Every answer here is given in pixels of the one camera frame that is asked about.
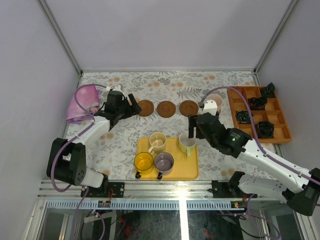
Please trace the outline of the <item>dark brown coaster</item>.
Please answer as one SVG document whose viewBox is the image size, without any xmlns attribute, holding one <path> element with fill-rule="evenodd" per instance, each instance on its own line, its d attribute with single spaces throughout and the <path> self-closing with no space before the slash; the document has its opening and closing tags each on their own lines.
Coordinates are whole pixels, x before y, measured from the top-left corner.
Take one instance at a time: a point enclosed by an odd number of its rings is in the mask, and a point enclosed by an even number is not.
<svg viewBox="0 0 320 240">
<path fill-rule="evenodd" d="M 139 115 L 142 117 L 147 117 L 154 112 L 154 104 L 150 100 L 141 100 L 138 105 L 141 108 Z"/>
<path fill-rule="evenodd" d="M 192 100 L 185 100 L 179 105 L 180 113 L 185 116 L 195 116 L 198 114 L 199 106 Z"/>
<path fill-rule="evenodd" d="M 170 118 L 176 113 L 176 106 L 171 101 L 162 101 L 157 105 L 157 113 L 163 118 Z"/>
</svg>

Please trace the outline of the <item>dark brown coaster bottom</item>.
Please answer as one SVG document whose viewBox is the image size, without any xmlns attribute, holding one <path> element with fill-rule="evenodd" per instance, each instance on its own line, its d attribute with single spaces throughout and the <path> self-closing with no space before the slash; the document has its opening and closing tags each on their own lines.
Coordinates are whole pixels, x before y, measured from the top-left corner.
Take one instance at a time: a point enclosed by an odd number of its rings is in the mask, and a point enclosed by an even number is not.
<svg viewBox="0 0 320 240">
<path fill-rule="evenodd" d="M 185 116 L 195 116 L 198 114 L 199 106 L 192 100 L 185 100 L 179 105 L 180 113 Z"/>
</svg>

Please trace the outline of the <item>white mug green handle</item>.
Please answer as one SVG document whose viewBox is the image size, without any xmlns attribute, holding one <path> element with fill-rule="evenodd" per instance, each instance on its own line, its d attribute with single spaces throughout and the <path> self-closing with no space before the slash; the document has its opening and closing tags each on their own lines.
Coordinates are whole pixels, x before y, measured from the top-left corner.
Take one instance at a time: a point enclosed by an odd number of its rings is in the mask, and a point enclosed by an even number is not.
<svg viewBox="0 0 320 240">
<path fill-rule="evenodd" d="M 197 145 L 197 139 L 195 137 L 189 138 L 189 132 L 185 131 L 180 134 L 179 138 L 179 150 L 183 152 L 188 158 L 191 156 L 193 149 Z"/>
</svg>

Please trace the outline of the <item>pink mug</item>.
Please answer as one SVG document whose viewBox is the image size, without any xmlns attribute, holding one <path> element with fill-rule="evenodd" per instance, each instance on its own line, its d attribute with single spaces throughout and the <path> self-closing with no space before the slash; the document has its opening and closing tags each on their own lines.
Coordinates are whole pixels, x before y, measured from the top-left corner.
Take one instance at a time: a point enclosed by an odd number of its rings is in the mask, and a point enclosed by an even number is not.
<svg viewBox="0 0 320 240">
<path fill-rule="evenodd" d="M 207 96 L 206 101 L 215 101 L 217 105 L 217 111 L 220 114 L 222 110 L 222 105 L 223 105 L 223 99 L 220 95 L 218 94 L 210 94 Z"/>
</svg>

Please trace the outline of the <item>cream mug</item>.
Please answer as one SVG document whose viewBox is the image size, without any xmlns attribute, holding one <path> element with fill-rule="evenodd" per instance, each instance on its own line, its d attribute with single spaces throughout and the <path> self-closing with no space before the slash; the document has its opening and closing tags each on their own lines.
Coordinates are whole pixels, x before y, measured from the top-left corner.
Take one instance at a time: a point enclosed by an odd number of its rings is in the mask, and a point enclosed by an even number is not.
<svg viewBox="0 0 320 240">
<path fill-rule="evenodd" d="M 167 137 L 162 132 L 154 132 L 149 137 L 149 145 L 148 153 L 151 155 L 164 152 L 167 146 Z"/>
</svg>

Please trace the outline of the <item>purple mug black handle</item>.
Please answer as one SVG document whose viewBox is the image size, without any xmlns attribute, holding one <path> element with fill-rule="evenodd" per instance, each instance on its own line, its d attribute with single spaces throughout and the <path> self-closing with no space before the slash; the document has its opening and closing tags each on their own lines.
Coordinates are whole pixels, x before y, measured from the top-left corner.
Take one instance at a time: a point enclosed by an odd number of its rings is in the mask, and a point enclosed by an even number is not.
<svg viewBox="0 0 320 240">
<path fill-rule="evenodd" d="M 173 170 L 174 163 L 174 158 L 170 153 L 159 153 L 154 159 L 154 166 L 158 172 L 157 179 L 161 180 L 163 176 L 169 175 Z"/>
</svg>

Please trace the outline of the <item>yellow mug black handle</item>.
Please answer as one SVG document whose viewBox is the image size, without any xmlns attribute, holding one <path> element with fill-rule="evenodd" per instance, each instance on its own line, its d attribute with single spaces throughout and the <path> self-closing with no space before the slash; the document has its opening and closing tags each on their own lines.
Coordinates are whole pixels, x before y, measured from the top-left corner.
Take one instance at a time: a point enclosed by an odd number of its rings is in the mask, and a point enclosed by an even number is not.
<svg viewBox="0 0 320 240">
<path fill-rule="evenodd" d="M 135 178 L 149 175 L 153 171 L 154 159 L 148 152 L 138 153 L 134 158 Z"/>
</svg>

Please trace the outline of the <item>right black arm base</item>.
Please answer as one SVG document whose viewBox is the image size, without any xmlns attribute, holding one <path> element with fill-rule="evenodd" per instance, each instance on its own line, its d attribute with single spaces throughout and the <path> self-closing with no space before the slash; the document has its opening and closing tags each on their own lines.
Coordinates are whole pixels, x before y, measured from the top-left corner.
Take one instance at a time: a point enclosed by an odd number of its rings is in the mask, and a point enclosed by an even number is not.
<svg viewBox="0 0 320 240">
<path fill-rule="evenodd" d="M 239 189 L 237 185 L 229 186 L 228 182 L 212 180 L 211 191 L 214 198 L 241 198 L 243 199 L 245 193 Z"/>
</svg>

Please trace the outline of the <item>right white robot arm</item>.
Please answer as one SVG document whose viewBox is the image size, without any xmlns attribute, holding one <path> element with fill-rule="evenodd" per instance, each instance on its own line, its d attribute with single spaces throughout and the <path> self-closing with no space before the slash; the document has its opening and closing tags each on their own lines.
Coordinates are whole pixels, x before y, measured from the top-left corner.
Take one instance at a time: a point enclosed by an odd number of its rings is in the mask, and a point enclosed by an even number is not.
<svg viewBox="0 0 320 240">
<path fill-rule="evenodd" d="M 220 153 L 255 165 L 273 179 L 254 177 L 236 171 L 228 181 L 233 197 L 242 194 L 265 195 L 286 203 L 304 216 L 312 216 L 320 198 L 320 170 L 295 165 L 264 149 L 249 134 L 238 128 L 225 128 L 217 116 L 210 113 L 188 118 L 188 137 L 205 139 Z"/>
</svg>

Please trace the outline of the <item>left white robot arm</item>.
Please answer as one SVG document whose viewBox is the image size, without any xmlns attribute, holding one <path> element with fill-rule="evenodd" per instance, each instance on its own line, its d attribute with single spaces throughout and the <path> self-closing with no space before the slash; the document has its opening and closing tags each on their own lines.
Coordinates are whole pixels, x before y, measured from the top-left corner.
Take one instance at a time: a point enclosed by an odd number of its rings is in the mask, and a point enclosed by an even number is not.
<svg viewBox="0 0 320 240">
<path fill-rule="evenodd" d="M 51 146 L 46 174 L 56 191 L 64 192 L 71 186 L 91 187 L 98 197 L 110 190 L 105 174 L 87 167 L 86 147 L 109 132 L 120 120 L 138 115 L 142 111 L 134 95 L 125 96 L 112 89 L 92 117 L 91 124 L 70 140 L 56 138 Z"/>
</svg>

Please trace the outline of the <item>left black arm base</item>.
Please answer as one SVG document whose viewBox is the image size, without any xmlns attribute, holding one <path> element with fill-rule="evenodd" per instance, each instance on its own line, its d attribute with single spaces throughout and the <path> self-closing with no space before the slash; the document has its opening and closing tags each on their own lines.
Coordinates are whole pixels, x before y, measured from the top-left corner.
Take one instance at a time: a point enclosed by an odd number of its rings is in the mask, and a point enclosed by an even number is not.
<svg viewBox="0 0 320 240">
<path fill-rule="evenodd" d="M 100 187 L 88 187 L 87 198 L 123 198 L 125 192 L 124 182 L 109 181 L 107 175 L 103 175 L 102 184 Z"/>
</svg>

